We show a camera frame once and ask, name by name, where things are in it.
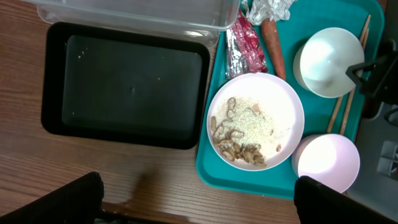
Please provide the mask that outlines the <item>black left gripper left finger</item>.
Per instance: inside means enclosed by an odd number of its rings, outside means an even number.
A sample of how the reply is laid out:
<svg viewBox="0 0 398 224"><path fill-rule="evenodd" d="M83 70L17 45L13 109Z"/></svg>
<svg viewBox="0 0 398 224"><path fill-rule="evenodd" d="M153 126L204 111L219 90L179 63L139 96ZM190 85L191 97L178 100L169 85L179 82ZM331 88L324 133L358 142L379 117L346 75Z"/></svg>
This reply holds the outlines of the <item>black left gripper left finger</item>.
<svg viewBox="0 0 398 224"><path fill-rule="evenodd" d="M104 184L90 172L1 217L2 224L94 223L101 210Z"/></svg>

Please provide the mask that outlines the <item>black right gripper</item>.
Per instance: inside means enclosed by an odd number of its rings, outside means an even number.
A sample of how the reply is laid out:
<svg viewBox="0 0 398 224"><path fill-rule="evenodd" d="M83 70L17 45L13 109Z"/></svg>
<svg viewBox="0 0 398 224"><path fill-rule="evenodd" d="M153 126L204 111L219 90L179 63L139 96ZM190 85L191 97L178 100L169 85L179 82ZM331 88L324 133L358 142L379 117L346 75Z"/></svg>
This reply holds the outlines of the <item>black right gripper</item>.
<svg viewBox="0 0 398 224"><path fill-rule="evenodd" d="M346 75L361 86L360 92L366 97L364 118L374 117L381 104L397 108L397 41L387 39L381 46L377 59L352 65Z"/></svg>

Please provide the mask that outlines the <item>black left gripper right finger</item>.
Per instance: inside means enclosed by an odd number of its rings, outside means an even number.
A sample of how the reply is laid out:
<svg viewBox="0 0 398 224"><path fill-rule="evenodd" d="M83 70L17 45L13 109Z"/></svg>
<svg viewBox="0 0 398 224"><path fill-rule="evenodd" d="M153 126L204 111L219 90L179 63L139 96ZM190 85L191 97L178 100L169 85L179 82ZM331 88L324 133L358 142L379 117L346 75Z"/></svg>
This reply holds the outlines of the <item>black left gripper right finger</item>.
<svg viewBox="0 0 398 224"><path fill-rule="evenodd" d="M301 224L396 224L309 176L295 182L294 204Z"/></svg>

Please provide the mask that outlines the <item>wooden chopstick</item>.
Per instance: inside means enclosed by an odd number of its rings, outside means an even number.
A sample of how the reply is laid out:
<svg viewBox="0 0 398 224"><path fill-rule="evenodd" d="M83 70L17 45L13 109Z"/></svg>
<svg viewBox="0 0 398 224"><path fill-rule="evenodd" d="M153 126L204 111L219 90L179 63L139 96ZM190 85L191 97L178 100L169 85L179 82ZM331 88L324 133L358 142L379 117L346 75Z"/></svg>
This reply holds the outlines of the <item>wooden chopstick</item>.
<svg viewBox="0 0 398 224"><path fill-rule="evenodd" d="M368 27L369 27L370 20L371 20L371 15L369 14L369 15L367 16L367 18L366 18L366 21L365 21L365 23L364 23L363 28L365 27L365 25L368 25ZM343 98L344 98L344 96L340 96L340 97L337 99L337 101L336 101L335 107L334 107L334 109L333 109L333 112L332 112L332 114L331 114L331 118L330 118L330 120L329 120L327 129L326 129L326 132L327 132L327 133L331 133L331 130L332 130L333 125L334 125L334 123L335 123L336 117L337 117L337 115L338 115L338 113L339 113L340 106L341 106L341 103L342 103L342 101L343 101Z"/></svg>
<svg viewBox="0 0 398 224"><path fill-rule="evenodd" d="M368 27L368 25L365 25L365 27L362 30L360 39L359 39L360 43L363 47L363 50L365 50L365 48L366 48L366 42L368 39L368 35L369 35L369 27ZM353 88L348 95L345 112L343 114L343 120L342 120L341 126L340 126L340 131L339 131L340 135L344 135L344 133L345 133L346 125L347 125L348 117L349 117L349 112L350 112L351 104L352 104L353 97L354 97L354 93L355 93L355 88Z"/></svg>

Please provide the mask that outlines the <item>white bowl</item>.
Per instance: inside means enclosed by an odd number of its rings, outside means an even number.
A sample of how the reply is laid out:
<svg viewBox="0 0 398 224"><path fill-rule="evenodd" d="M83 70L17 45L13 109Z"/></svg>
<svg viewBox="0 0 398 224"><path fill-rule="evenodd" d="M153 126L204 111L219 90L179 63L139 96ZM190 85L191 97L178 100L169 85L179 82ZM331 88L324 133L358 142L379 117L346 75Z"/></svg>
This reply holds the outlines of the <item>white bowl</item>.
<svg viewBox="0 0 398 224"><path fill-rule="evenodd" d="M358 38L348 30L331 27L318 31L299 48L293 73L304 89L323 98L338 98L355 87L347 68L363 62Z"/></svg>

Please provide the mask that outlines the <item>pink bowl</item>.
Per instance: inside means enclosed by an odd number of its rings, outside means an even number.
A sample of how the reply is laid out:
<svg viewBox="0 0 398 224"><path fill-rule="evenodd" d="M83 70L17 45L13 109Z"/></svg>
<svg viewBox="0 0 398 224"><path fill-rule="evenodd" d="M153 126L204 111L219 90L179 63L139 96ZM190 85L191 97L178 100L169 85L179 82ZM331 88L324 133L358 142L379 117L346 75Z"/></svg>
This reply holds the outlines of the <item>pink bowl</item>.
<svg viewBox="0 0 398 224"><path fill-rule="evenodd" d="M357 147L339 134L307 136L292 154L292 168L298 177L309 176L339 193L355 182L360 165Z"/></svg>

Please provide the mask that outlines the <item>orange carrot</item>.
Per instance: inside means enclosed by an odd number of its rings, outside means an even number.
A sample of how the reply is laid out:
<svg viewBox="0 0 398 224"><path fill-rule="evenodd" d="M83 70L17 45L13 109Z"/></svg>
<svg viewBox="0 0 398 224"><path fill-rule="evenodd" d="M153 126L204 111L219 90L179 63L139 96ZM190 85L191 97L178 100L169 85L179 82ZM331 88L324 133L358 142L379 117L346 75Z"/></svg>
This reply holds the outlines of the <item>orange carrot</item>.
<svg viewBox="0 0 398 224"><path fill-rule="evenodd" d="M261 23L261 32L273 64L275 74L279 78L286 80L284 57L282 55L276 22L274 20L264 19Z"/></svg>

